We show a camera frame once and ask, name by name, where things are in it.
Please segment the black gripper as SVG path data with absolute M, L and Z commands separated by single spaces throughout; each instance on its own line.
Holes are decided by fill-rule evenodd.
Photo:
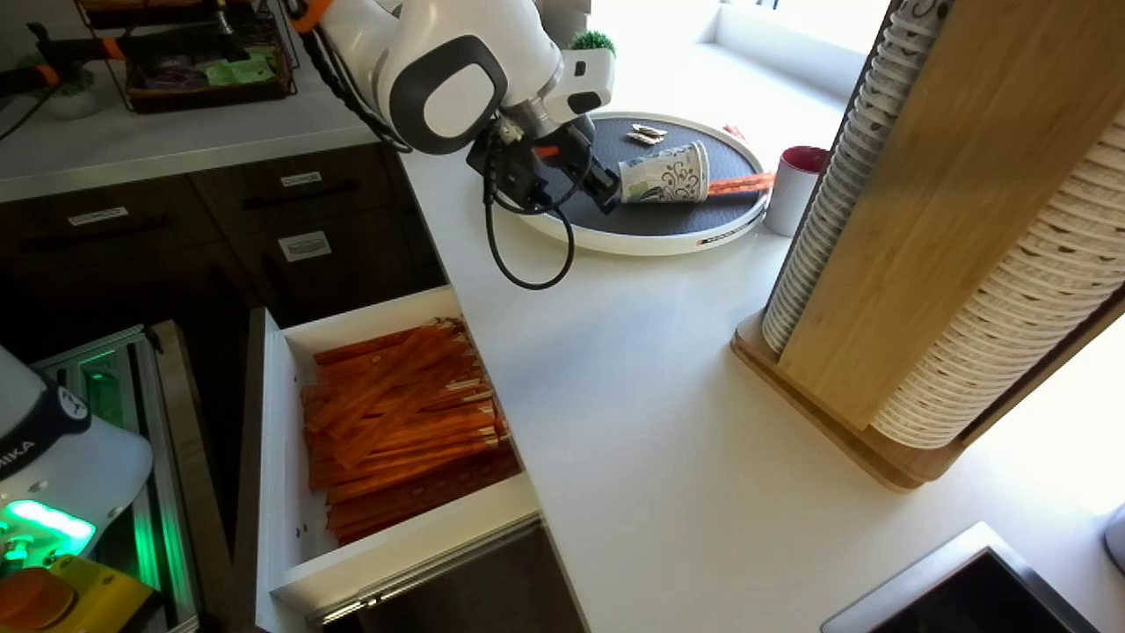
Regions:
M 546 139 L 501 121 L 473 146 L 468 166 L 482 177 L 487 197 L 518 216 L 552 213 L 573 194 L 589 194 L 597 213 L 618 208 L 618 177 L 596 156 L 589 115 Z

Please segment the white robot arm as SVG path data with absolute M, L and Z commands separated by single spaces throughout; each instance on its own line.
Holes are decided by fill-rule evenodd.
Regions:
M 323 84 L 386 146 L 454 156 L 514 213 L 618 203 L 592 114 L 612 104 L 617 50 L 558 47 L 535 0 L 285 0 Z

